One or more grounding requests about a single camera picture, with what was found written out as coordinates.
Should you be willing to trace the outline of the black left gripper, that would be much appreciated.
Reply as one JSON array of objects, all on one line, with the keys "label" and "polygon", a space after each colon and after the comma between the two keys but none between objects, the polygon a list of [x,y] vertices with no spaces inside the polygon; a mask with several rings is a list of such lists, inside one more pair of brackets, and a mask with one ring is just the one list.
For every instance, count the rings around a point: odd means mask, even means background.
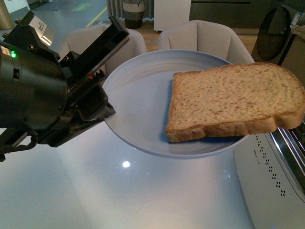
[{"label": "black left gripper", "polygon": [[128,40],[114,16],[80,55],[64,59],[49,50],[30,26],[29,12],[2,43],[2,145],[60,146],[115,113],[95,71]]}]

